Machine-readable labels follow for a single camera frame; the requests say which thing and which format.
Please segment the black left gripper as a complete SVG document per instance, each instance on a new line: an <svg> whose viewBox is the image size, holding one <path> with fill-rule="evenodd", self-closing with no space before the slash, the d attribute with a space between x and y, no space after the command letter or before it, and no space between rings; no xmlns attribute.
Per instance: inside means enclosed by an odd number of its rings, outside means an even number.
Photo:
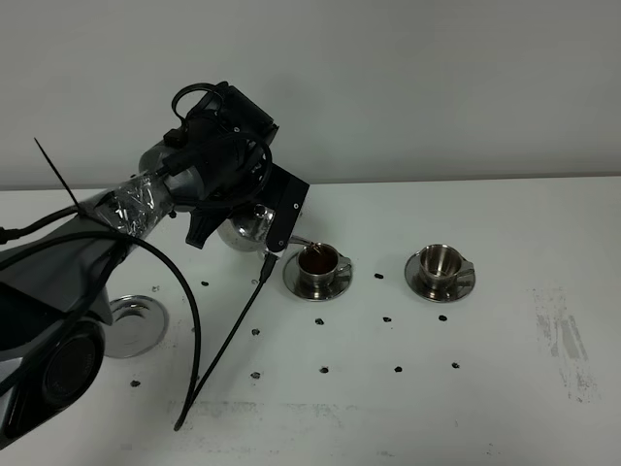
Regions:
<svg viewBox="0 0 621 466"><path fill-rule="evenodd" d="M262 204L276 211L267 247L281 251L293 233L310 185L278 166L270 144L274 120L229 83L195 83L185 95L204 96L183 118L188 171L201 177L203 191L183 197L190 209L185 242L201 249L217 228L244 208Z"/></svg>

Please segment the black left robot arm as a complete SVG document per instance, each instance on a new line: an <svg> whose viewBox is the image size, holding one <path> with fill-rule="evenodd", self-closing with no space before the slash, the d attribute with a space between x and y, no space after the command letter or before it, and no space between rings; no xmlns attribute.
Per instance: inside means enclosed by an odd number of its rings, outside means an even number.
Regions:
<svg viewBox="0 0 621 466"><path fill-rule="evenodd" d="M1 233L1 443L75 403L95 380L113 323L114 271L167 216L190 215L201 248L221 225L267 219L254 247L265 282L287 248L309 185L277 166L274 120L229 83L195 83L200 100L145 151L119 186Z"/></svg>

